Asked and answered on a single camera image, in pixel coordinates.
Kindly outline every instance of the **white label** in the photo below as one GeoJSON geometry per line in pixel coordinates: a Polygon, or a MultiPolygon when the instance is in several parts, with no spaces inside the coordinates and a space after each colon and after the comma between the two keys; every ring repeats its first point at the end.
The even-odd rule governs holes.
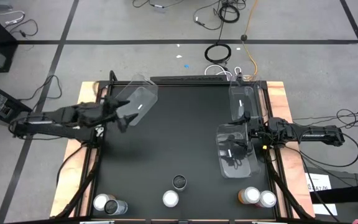
{"type": "MultiPolygon", "coordinates": [[[[306,180],[308,182],[308,188],[309,192],[313,191],[313,186],[311,185],[309,175],[305,173],[306,180]]],[[[316,191],[319,190],[329,190],[331,189],[331,183],[329,182],[329,176],[328,175],[322,175],[322,174],[310,174],[311,180],[313,181],[314,188],[316,191]]],[[[335,204],[326,204],[328,209],[331,211],[333,215],[338,215],[336,212],[335,204]]],[[[315,214],[321,214],[321,215],[329,215],[328,211],[324,207],[324,205],[316,204],[313,205],[313,210],[315,214]]]]}

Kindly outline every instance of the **clear plastic container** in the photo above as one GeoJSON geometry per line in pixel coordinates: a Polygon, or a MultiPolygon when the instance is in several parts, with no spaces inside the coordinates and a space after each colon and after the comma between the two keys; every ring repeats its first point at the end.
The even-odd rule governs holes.
{"type": "Polygon", "coordinates": [[[233,79],[229,87],[231,119],[241,118],[244,111],[250,112],[251,117],[258,117],[257,104],[255,102],[254,89],[250,86],[241,86],[241,83],[233,79]]]}
{"type": "Polygon", "coordinates": [[[216,131],[221,173],[225,178],[250,177],[260,172],[251,141],[247,144],[246,125],[219,125],[216,131]],[[235,142],[247,144],[247,148],[235,142]]]}
{"type": "Polygon", "coordinates": [[[129,100],[127,105],[117,109],[118,117],[137,113],[129,123],[135,126],[158,100],[158,86],[143,75],[134,75],[131,82],[116,96],[117,100],[129,100]]]}

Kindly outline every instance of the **white lid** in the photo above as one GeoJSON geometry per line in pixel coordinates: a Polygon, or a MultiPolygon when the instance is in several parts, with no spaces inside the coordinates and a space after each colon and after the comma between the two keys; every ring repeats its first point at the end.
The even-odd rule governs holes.
{"type": "Polygon", "coordinates": [[[98,196],[96,196],[96,198],[94,198],[93,206],[98,211],[103,211],[104,210],[104,205],[107,203],[108,200],[109,199],[108,199],[108,196],[106,194],[99,194],[98,196]]]}
{"type": "Polygon", "coordinates": [[[264,192],[264,194],[262,194],[262,197],[263,201],[267,205],[274,205],[276,203],[276,196],[271,192],[264,192]]]}
{"type": "Polygon", "coordinates": [[[170,208],[175,207],[179,202],[179,196],[173,190],[169,190],[165,192],[164,195],[162,196],[162,202],[167,207],[170,208]]]}
{"type": "Polygon", "coordinates": [[[247,189],[246,194],[247,194],[246,196],[248,197],[248,199],[253,202],[257,202],[260,198],[260,193],[255,188],[247,189]]]}

